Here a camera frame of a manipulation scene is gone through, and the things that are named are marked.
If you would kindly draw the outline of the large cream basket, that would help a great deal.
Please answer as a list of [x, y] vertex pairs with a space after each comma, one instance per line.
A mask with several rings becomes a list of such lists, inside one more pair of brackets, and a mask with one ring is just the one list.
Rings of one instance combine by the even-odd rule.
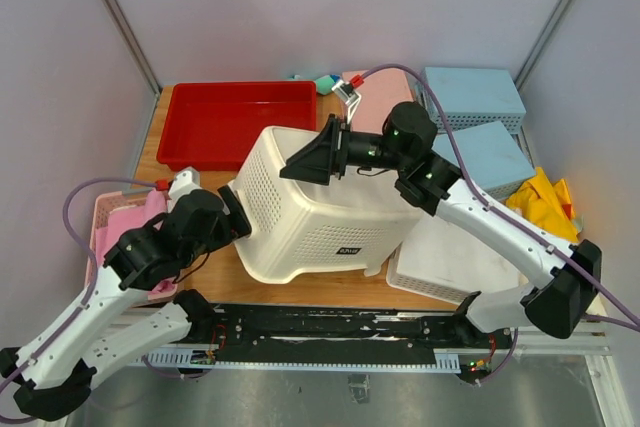
[[349, 168], [327, 186], [280, 177], [286, 159], [314, 136], [265, 128], [231, 183], [252, 229], [235, 248], [262, 283], [353, 270], [375, 276], [423, 216], [401, 198], [392, 172], [367, 177]]

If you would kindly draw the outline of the pink perforated basket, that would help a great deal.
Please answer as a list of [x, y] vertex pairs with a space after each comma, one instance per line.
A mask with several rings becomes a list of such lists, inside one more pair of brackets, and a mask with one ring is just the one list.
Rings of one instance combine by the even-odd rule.
[[382, 127], [393, 107], [413, 101], [406, 74], [398, 69], [374, 73], [356, 88], [362, 96], [351, 122], [353, 131], [381, 134]]

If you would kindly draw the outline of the red tray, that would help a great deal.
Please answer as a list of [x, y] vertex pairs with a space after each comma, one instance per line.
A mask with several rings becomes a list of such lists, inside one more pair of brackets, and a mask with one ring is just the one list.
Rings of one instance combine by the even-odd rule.
[[269, 126], [313, 131], [315, 83], [180, 83], [172, 90], [156, 159], [173, 171], [237, 171]]

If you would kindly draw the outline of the small cream basket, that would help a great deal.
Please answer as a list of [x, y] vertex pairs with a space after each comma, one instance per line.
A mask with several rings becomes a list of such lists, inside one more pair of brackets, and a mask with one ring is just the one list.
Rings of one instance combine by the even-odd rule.
[[524, 285], [505, 258], [461, 228], [424, 215], [389, 260], [389, 286], [453, 304]]

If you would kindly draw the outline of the blue perforated basket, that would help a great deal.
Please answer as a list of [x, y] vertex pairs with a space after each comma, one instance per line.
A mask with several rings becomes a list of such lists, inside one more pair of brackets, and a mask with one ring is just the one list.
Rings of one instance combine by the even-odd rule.
[[511, 134], [520, 131], [526, 109], [507, 70], [426, 67], [423, 77], [453, 131], [492, 122]]
[[535, 169], [504, 125], [491, 122], [454, 132], [472, 180], [497, 200], [511, 196]]

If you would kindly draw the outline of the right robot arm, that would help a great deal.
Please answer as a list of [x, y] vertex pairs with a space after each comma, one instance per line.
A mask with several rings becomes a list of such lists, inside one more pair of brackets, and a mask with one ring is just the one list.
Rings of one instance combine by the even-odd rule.
[[433, 150], [436, 135], [426, 110], [413, 101], [393, 107], [380, 134], [354, 132], [331, 115], [313, 140], [286, 159], [279, 175], [328, 185], [347, 167], [396, 172], [394, 186], [408, 204], [473, 235], [528, 281], [467, 296], [452, 324], [460, 344], [474, 347], [498, 329], [527, 326], [569, 338], [598, 293], [601, 249], [588, 240], [557, 238], [495, 201], [463, 176], [460, 163]]

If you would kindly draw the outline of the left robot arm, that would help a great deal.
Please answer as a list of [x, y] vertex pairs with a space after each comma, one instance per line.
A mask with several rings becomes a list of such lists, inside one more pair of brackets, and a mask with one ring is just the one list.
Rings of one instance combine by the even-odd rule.
[[126, 231], [106, 253], [94, 280], [29, 344], [1, 351], [1, 385], [15, 383], [22, 423], [59, 420], [78, 409], [111, 375], [165, 344], [209, 339], [215, 314], [195, 289], [112, 335], [123, 312], [147, 299], [204, 254], [249, 235], [251, 226], [231, 188], [196, 188], [173, 209]]

